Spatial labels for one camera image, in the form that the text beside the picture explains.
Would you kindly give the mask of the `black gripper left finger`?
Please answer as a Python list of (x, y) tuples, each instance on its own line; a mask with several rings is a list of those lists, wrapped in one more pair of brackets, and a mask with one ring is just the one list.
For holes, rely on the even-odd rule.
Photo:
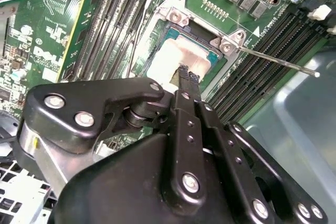
[(163, 134), (174, 145), (202, 140), (188, 72), (176, 70), (174, 93), (147, 77), (36, 86), (26, 97), (18, 142), (59, 199), (81, 171), (146, 137)]

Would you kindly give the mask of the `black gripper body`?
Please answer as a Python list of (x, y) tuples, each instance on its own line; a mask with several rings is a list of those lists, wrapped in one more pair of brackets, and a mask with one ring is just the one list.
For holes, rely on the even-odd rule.
[(63, 189), (53, 223), (236, 223), (205, 141), (146, 137), (84, 169)]

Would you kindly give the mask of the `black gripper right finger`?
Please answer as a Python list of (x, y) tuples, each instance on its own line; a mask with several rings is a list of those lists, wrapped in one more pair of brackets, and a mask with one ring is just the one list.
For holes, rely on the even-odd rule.
[(328, 223), (318, 203), (238, 123), (222, 125), (188, 72), (203, 140), (214, 155), (236, 223)]

